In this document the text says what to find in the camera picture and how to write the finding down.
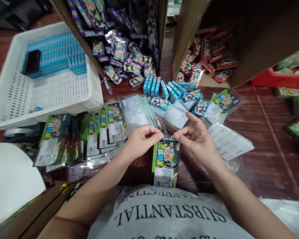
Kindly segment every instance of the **cardboard box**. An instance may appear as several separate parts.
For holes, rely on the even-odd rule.
[[[86,40],[86,37],[83,37],[79,30],[76,27],[76,24],[74,23],[70,9],[68,7],[68,4],[66,0],[50,0],[52,3],[54,9],[57,11],[57,13],[60,15],[62,20],[66,23],[66,25],[69,27],[77,41],[80,43],[81,47],[87,54],[87,56],[90,58],[91,62],[95,65],[97,71],[101,74],[102,77],[104,77],[103,67],[100,65],[98,60],[95,58],[92,52],[92,47],[89,45],[89,43]],[[166,23],[166,14],[167,14],[167,0],[160,0],[158,1],[158,41],[159,41],[159,62],[161,61],[161,53],[163,48],[163,40],[165,35],[165,23]]]
[[[225,17],[242,21],[235,38],[239,66],[231,79],[218,84],[203,74],[200,86],[237,87],[299,50],[299,0],[292,4],[258,0],[183,2],[175,32],[173,79],[192,44],[200,23],[216,26]]]

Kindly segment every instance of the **white plastic basket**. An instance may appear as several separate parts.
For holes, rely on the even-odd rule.
[[[0,76],[0,129],[45,122],[49,115],[77,115],[103,106],[100,76],[86,57],[87,74],[69,69],[30,79],[20,73],[27,44],[70,30],[64,22],[15,35]],[[29,113],[35,107],[43,110]]]

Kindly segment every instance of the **green package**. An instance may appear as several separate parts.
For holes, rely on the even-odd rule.
[[[40,141],[35,167],[61,163],[70,126],[70,114],[48,117]]]

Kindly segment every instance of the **white label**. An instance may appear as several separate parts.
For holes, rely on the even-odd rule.
[[[125,140],[123,131],[123,122],[109,124],[110,143],[116,143]]]
[[[57,139],[49,139],[42,141],[35,166],[52,165],[56,161],[57,155],[54,156],[56,144]]]
[[[155,168],[154,186],[171,188],[173,186],[173,169]]]
[[[96,134],[91,134],[87,137],[87,149],[87,156],[100,154],[100,151],[97,149]]]
[[[211,102],[209,104],[209,107],[207,108],[204,117],[209,120],[210,123],[215,122],[215,118],[217,115],[219,115],[223,110],[214,102]]]

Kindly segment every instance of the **tiled floor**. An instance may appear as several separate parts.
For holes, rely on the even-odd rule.
[[[34,28],[60,21],[53,13],[44,17]],[[2,69],[12,36],[16,32],[0,31],[0,71]],[[172,79],[173,34],[167,32],[161,60],[160,75],[165,81]],[[120,97],[132,92],[141,93],[141,88],[131,89],[127,82],[112,87],[114,96]],[[220,88],[204,88],[205,98],[210,99],[213,92]],[[273,95],[272,89],[244,84],[235,89],[246,103],[228,116],[225,124],[251,140],[255,150],[246,153],[228,163],[233,170],[258,197],[299,200],[299,154],[295,151],[295,141],[287,134],[283,126],[293,119],[285,99]],[[102,85],[104,101],[110,100]],[[195,165],[186,152],[182,153],[177,186],[192,192],[214,192],[204,169]],[[99,169],[81,169],[73,167],[54,173],[59,180],[86,180]],[[151,151],[135,160],[128,168],[121,184],[151,184]]]

